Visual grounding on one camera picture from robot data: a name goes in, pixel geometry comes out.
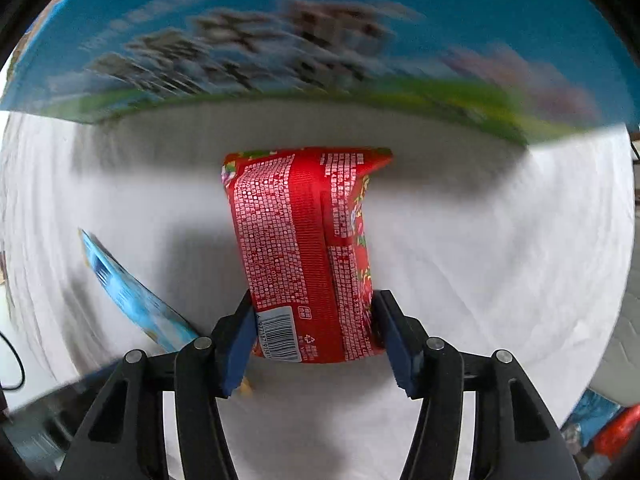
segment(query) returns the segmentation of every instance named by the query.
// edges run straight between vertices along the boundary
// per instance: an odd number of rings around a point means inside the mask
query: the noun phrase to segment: snack bag
[[[303,148],[228,155],[222,180],[264,357],[334,363],[382,351],[362,221],[369,173],[389,150]]]

